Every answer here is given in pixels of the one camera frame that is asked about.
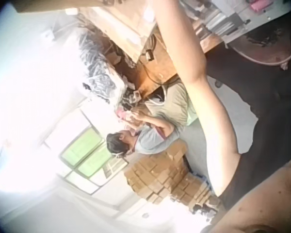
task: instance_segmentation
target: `electrical cord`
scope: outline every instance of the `electrical cord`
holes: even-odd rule
[[[148,68],[139,60],[139,62],[143,65],[144,69],[145,69],[145,73],[147,75],[147,77],[155,84],[160,85],[160,86],[169,86],[169,85],[173,85],[176,82],[178,82],[178,80],[180,79],[180,77],[178,76],[174,81],[170,82],[170,83],[159,83],[155,80],[153,80],[150,75],[149,72],[151,72],[150,70],[148,70]]]
[[[282,65],[282,64],[284,64],[284,63],[286,63],[286,62],[288,62],[288,61],[291,60],[291,55],[290,55],[288,58],[286,58],[285,60],[283,60],[283,61],[281,61],[281,62],[275,62],[275,63],[260,62],[260,61],[258,61],[258,60],[256,60],[256,59],[253,59],[253,58],[251,58],[251,57],[245,55],[243,52],[239,51],[237,48],[235,48],[235,47],[233,47],[233,46],[231,46],[231,48],[234,49],[234,50],[235,50],[235,51],[236,51],[240,56],[242,56],[242,57],[248,59],[249,61],[254,62],[254,63],[257,63],[257,64],[260,64],[260,65],[269,66],[269,67],[280,66],[280,65]]]
[[[156,44],[157,44],[157,39],[156,36],[153,34],[150,38],[149,38],[149,47],[152,51],[154,51],[154,49],[156,48]]]

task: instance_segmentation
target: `pile of clothes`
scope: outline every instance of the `pile of clothes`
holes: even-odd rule
[[[83,66],[81,88],[86,96],[106,101],[116,111],[119,107],[130,110],[141,100],[139,91],[119,75],[103,55],[100,38],[88,28],[76,28],[72,35],[78,45],[78,56]]]

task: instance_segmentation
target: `woman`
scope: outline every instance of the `woman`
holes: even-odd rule
[[[282,167],[291,159],[291,101],[278,103],[259,119],[257,143],[241,156],[226,109],[207,81],[205,55],[178,0],[151,3],[206,137],[211,185],[230,209],[210,232],[291,232],[291,161]]]

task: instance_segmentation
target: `tan pants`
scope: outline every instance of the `tan pants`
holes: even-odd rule
[[[150,101],[146,101],[145,105],[154,117],[163,116],[177,127],[185,127],[188,120],[189,97],[184,84],[179,80],[166,89],[163,106],[157,106]]]

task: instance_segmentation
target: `pink item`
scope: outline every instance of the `pink item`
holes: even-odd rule
[[[255,12],[260,12],[266,7],[273,4],[273,0],[257,0],[255,3],[252,3],[250,6]]]

